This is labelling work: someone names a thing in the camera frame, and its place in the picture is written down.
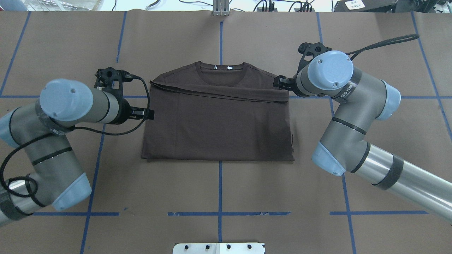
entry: metal arm tube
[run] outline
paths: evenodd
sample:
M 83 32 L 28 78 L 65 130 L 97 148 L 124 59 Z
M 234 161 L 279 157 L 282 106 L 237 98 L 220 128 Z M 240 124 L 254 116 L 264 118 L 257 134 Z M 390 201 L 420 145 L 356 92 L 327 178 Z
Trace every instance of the metal arm tube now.
M 325 94 L 341 103 L 312 160 L 337 176 L 355 173 L 452 223 L 452 183 L 363 140 L 375 119 L 397 110 L 400 93 L 350 64 L 345 54 L 326 52 L 296 75 L 304 94 Z
M 355 174 L 452 223 L 452 183 L 374 145 Z

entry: blue joint cap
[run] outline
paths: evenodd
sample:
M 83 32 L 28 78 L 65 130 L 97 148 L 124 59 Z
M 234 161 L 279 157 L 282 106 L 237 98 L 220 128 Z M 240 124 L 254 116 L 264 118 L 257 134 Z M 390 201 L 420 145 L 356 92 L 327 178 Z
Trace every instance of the blue joint cap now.
M 345 173 L 345 168 L 320 142 L 317 144 L 311 159 L 317 166 L 335 176 L 341 176 Z
M 85 116 L 93 106 L 93 93 L 76 80 L 56 79 L 41 91 L 39 103 L 44 113 L 58 121 L 74 121 Z
M 309 81 L 320 90 L 345 86 L 353 75 L 353 63 L 343 52 L 332 50 L 314 58 L 308 66 Z
M 386 102 L 381 114 L 377 120 L 386 120 L 399 108 L 400 99 L 402 98 L 400 92 L 394 87 L 390 86 L 386 81 L 382 80 L 386 86 Z
M 11 121 L 11 117 L 13 116 L 14 111 L 9 112 L 2 118 L 0 118 L 0 138 L 5 141 L 9 146 L 17 148 L 19 144 L 14 141 L 13 136 L 11 135 L 11 129 L 9 127 L 9 123 Z
M 55 199 L 52 206 L 55 210 L 62 211 L 80 203 L 90 194 L 91 186 L 86 173 L 83 173 Z

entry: black tape band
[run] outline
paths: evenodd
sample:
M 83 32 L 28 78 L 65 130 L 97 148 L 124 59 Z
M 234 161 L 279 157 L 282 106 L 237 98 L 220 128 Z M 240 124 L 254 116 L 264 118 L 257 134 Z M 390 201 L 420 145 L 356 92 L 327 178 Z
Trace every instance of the black tape band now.
M 62 153 L 69 152 L 69 151 L 72 151 L 72 147 L 66 147 L 66 148 L 64 148 L 64 149 L 61 149 L 61 150 L 59 150 L 59 151 L 56 151 L 56 152 L 54 152 L 54 153 L 51 153 L 51 154 L 46 155 L 46 156 L 44 156 L 44 157 L 41 157 L 41 158 L 39 158 L 39 159 L 33 161 L 31 164 L 33 164 L 33 166 L 34 166 L 34 165 L 36 165 L 36 164 L 39 164 L 39 163 L 41 163 L 41 162 L 43 162 L 43 161 L 45 161 L 45 160 L 48 160 L 48 159 L 52 158 L 52 157 L 55 157 L 55 156 L 57 156 L 57 155 L 60 155 L 60 154 L 62 154 Z
M 30 181 L 25 181 L 25 187 L 27 188 L 28 193 L 33 193 L 33 190 L 31 189 L 30 186 Z M 37 205 L 39 205 L 40 207 L 46 207 L 46 205 L 42 204 L 35 195 L 31 195 L 30 196 L 31 200 L 33 200 L 33 202 Z
M 359 132 L 359 133 L 361 133 L 361 134 L 363 134 L 363 135 L 366 135 L 366 134 L 367 134 L 367 132 L 366 132 L 365 130 L 363 130 L 363 129 L 361 129 L 360 127 L 358 127 L 358 126 L 356 126 L 356 125 L 353 125 L 353 124 L 351 124 L 351 123 L 349 123 L 349 122 L 346 122 L 346 121 L 344 121 L 344 120 L 342 120 L 342 119 L 333 117 L 331 120 L 332 120 L 332 121 L 335 121 L 335 122 L 338 122 L 338 123 L 340 123 L 340 124 L 346 125 L 346 126 L 348 126 L 348 127 L 352 128 L 352 129 L 356 130 L 357 132 Z
M 347 98 L 356 89 L 359 82 L 361 81 L 362 76 L 363 73 L 361 72 L 361 70 L 354 68 L 352 78 L 350 79 L 350 81 L 342 88 L 342 90 L 336 96 L 332 97 L 332 99 L 339 103 L 347 103 L 348 102 Z
M 4 188 L 1 188 L 0 190 L 0 210 L 6 217 L 13 221 L 18 221 L 28 216 L 27 213 L 24 213 L 18 207 L 14 206 L 8 191 Z
M 34 109 L 41 123 L 53 133 L 62 136 L 74 130 L 74 126 L 61 126 L 56 121 L 54 121 L 53 118 L 50 118 L 48 115 L 46 115 L 41 108 L 39 99 L 36 101 Z
M 104 117 L 103 117 L 102 119 L 100 119 L 99 121 L 97 121 L 97 122 L 100 122 L 100 121 L 102 121 L 104 118 L 106 118 L 107 115 L 108 115 L 108 113 L 110 112 L 110 99 L 108 98 L 108 96 L 107 96 L 106 93 L 104 93 L 104 95 L 105 95 L 105 97 L 107 97 L 107 102 L 108 102 L 107 112 L 105 113 Z
M 388 171 L 388 174 L 377 184 L 372 184 L 377 186 L 382 190 L 387 190 L 391 188 L 400 178 L 400 174 L 403 171 L 403 159 L 397 155 L 392 155 L 392 165 Z
M 13 136 L 13 132 L 11 131 L 11 120 L 13 119 L 13 115 L 14 115 L 14 113 L 16 112 L 16 110 L 18 110 L 19 108 L 16 108 L 14 111 L 13 111 L 13 113 L 11 114 L 11 117 L 9 118 L 9 134 L 11 135 L 11 138 L 13 138 L 13 141 L 16 143 L 16 144 L 19 144 L 19 142 L 17 142 L 17 140 L 16 139 L 14 139 L 14 136 Z
M 370 143 L 367 142 L 366 151 L 364 152 L 363 157 L 362 157 L 361 160 L 359 161 L 359 163 L 358 163 L 358 165 L 356 166 L 356 168 L 353 169 L 352 171 L 350 171 L 350 173 L 355 173 L 356 171 L 358 171 L 358 169 L 361 168 L 361 166 L 363 165 L 363 163 L 366 161 L 367 156 L 369 155 L 369 151 L 370 151 Z

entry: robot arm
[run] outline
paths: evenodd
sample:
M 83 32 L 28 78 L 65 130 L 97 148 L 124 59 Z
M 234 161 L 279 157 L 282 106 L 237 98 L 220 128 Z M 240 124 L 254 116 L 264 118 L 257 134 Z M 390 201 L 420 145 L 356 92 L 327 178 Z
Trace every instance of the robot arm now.
M 354 67 L 345 53 L 321 43 L 303 50 L 310 47 L 319 54 L 311 62 L 302 59 L 292 79 L 278 76 L 274 86 L 301 97 L 328 95 L 340 103 L 314 151 L 314 163 L 336 176 L 357 174 L 452 222 L 452 183 L 363 140 L 374 119 L 386 120 L 397 110 L 400 92 Z
M 75 124 L 153 119 L 153 111 L 130 107 L 122 98 L 122 82 L 139 77 L 113 68 L 99 69 L 96 76 L 95 88 L 74 80 L 53 80 L 36 103 L 0 119 L 0 137 L 12 147 L 44 137 L 24 148 L 35 169 L 28 177 L 34 181 L 13 178 L 0 186 L 0 226 L 50 204 L 57 211 L 65 210 L 90 195 L 86 173 L 65 136 Z M 113 89 L 113 81 L 119 89 Z

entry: blue tape line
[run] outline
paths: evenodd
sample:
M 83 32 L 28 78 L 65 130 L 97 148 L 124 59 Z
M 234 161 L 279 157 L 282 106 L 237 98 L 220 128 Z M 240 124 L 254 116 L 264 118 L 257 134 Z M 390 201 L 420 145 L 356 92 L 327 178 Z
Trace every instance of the blue tape line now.
M 330 99 L 331 116 L 333 117 L 334 116 L 333 99 L 332 98 L 329 98 L 329 99 Z
M 119 53 L 121 52 L 122 36 L 124 35 L 124 27 L 126 25 L 127 11 L 124 12 L 124 17 L 122 18 L 121 35 L 119 35 L 118 43 L 118 54 L 116 55 L 116 63 L 119 62 Z
M 428 214 L 426 211 L 353 211 L 353 212 L 330 212 L 330 215 L 394 215 L 394 214 Z
M 168 212 L 168 216 L 286 216 L 292 212 Z
M 413 11 L 411 12 L 411 18 L 413 20 L 414 31 L 416 33 L 419 33 L 418 32 L 418 26 L 416 25 L 416 18 L 414 17 L 414 12 Z M 441 99 L 439 98 L 438 89 L 436 87 L 435 80 L 433 79 L 432 71 L 430 69 L 430 65 L 428 64 L 428 60 L 427 60 L 427 57 L 426 57 L 425 52 L 424 52 L 424 47 L 422 47 L 422 42 L 421 42 L 421 38 L 420 37 L 418 38 L 418 42 L 419 42 L 419 47 L 421 49 L 422 57 L 424 58 L 425 65 L 427 67 L 428 75 L 430 76 L 430 80 L 432 81 L 433 90 L 435 91 L 435 95 L 437 97 L 438 104 L 439 104 L 439 107 L 441 109 L 441 114 L 443 115 L 444 122 L 446 123 L 446 128 L 447 128 L 447 132 L 449 133 L 449 138 L 452 140 L 452 131 L 451 131 L 451 128 L 450 128 L 450 125 L 449 125 L 449 121 L 447 120 L 446 113 L 444 112 L 443 103 L 441 102 Z
M 103 132 L 105 131 L 105 126 L 106 126 L 106 124 L 104 124 L 104 126 L 102 127 Z M 104 145 L 104 138 L 105 138 L 105 135 L 102 134 L 100 136 L 99 151 L 97 152 L 96 169 L 94 171 L 93 187 L 91 188 L 91 195 L 89 197 L 88 212 L 86 215 L 85 229 L 83 230 L 83 238 L 82 238 L 82 244 L 80 247 L 80 254 L 83 254 L 83 252 L 85 251 L 85 242 L 86 242 L 86 236 L 88 234 L 89 217 L 90 217 L 90 213 L 91 213 L 91 208 L 93 206 L 94 191 L 96 190 L 97 175 L 99 173 L 99 165 L 100 165 L 100 154 L 102 153 L 102 148 Z
M 168 216 L 218 216 L 219 212 L 168 212 Z
M 223 212 L 224 216 L 286 216 L 292 212 Z
M 322 27 L 320 24 L 320 15 L 318 12 L 315 13 L 317 16 L 317 27 L 319 28 L 319 38 L 320 38 L 320 42 L 323 43 L 323 37 L 322 37 Z
M 90 218 L 90 216 L 86 217 L 85 229 L 83 230 L 82 245 L 80 247 L 80 254 L 83 254 L 85 251 L 85 242 L 86 242 L 86 235 L 88 234 L 89 218 Z
M 342 175 L 342 188 L 344 189 L 345 208 L 347 209 L 348 230 L 350 231 L 352 251 L 353 254 L 356 254 L 355 236 L 353 233 L 352 215 L 350 214 L 350 204 L 348 202 L 347 183 L 345 182 L 345 174 Z
M 107 125 L 104 124 L 104 126 L 102 127 L 102 132 L 105 132 L 105 127 L 106 126 Z M 91 212 L 91 208 L 93 206 L 94 192 L 96 190 L 97 175 L 99 173 L 99 166 L 100 166 L 100 154 L 102 153 L 102 149 L 103 149 L 103 146 L 104 146 L 104 138 L 105 138 L 105 135 L 102 134 L 100 136 L 99 150 L 97 152 L 96 169 L 94 171 L 93 187 L 92 187 L 91 195 L 89 197 L 88 212 Z
M 27 99 L 27 98 L 39 98 L 39 95 L 1 95 L 0 98 Z
M 220 65 L 223 64 L 223 21 L 220 22 Z
M 218 242 L 222 242 L 223 161 L 218 163 Z
M 317 15 L 317 26 L 319 28 L 320 42 L 323 43 L 322 28 L 320 25 L 320 15 L 318 12 L 316 12 L 315 14 Z M 330 109 L 331 109 L 331 116 L 334 116 L 333 100 L 331 98 L 330 98 Z M 344 174 L 342 175 L 342 187 L 344 189 L 345 207 L 347 208 L 347 212 L 350 213 L 350 205 L 348 203 L 348 194 L 347 194 L 347 184 L 345 182 Z M 350 214 L 347 214 L 347 218 L 348 218 L 348 230 L 350 231 L 350 240 L 352 243 L 352 251 L 353 251 L 353 254 L 356 254 L 356 245 L 355 245 L 355 236 L 353 234 L 352 216 Z
M 35 212 L 33 216 L 119 216 L 119 212 Z
M 91 212 L 90 216 L 119 216 L 119 212 Z
M 33 216 L 86 216 L 86 212 L 35 212 Z
M 17 51 L 19 50 L 20 42 L 22 41 L 22 37 L 24 37 L 25 29 L 27 28 L 28 20 L 30 20 L 31 11 L 27 14 L 27 19 L 25 20 L 24 27 L 22 27 L 22 32 L 20 33 L 19 40 L 17 40 L 16 48 L 14 49 L 13 56 L 11 57 L 11 61 L 9 62 L 8 69 L 6 70 L 5 78 L 3 79 L 3 83 L 0 88 L 0 95 L 3 93 L 3 89 L 5 88 L 6 81 L 8 79 L 9 72 L 13 67 L 14 59 L 16 58 Z

